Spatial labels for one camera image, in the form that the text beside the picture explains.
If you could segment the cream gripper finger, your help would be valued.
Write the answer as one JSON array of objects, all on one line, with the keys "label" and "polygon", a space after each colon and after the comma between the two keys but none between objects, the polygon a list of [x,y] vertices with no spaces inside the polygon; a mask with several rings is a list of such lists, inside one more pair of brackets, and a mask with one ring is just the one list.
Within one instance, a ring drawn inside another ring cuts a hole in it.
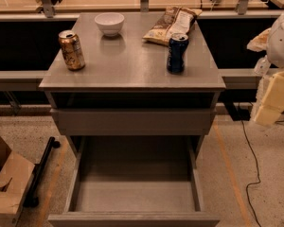
[{"label": "cream gripper finger", "polygon": [[270,77],[254,121],[261,126],[273,125],[284,112],[284,71]]},{"label": "cream gripper finger", "polygon": [[267,47],[267,41],[270,31],[271,31],[270,28],[263,30],[247,44],[247,48],[255,52],[260,52],[265,50]]}]

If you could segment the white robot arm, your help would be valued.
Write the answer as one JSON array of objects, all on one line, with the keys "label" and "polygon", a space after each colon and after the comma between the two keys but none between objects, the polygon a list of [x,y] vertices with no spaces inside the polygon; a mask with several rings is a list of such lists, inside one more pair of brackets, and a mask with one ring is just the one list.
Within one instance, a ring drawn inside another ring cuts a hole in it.
[{"label": "white robot arm", "polygon": [[247,44],[252,51],[266,51],[257,61],[254,71],[264,76],[273,64],[281,71],[269,77],[264,96],[254,114],[254,121],[262,126],[273,125],[284,112],[284,11],[270,28],[265,29]]}]

